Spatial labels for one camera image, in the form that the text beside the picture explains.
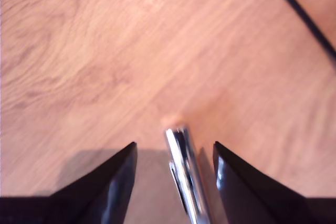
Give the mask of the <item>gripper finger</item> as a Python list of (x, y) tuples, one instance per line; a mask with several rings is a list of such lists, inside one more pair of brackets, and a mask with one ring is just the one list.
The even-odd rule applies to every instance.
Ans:
[(305, 199), (220, 142), (213, 148), (216, 186), (229, 223), (306, 223)]
[(123, 223), (135, 181), (135, 142), (88, 174), (52, 194), (58, 223)]

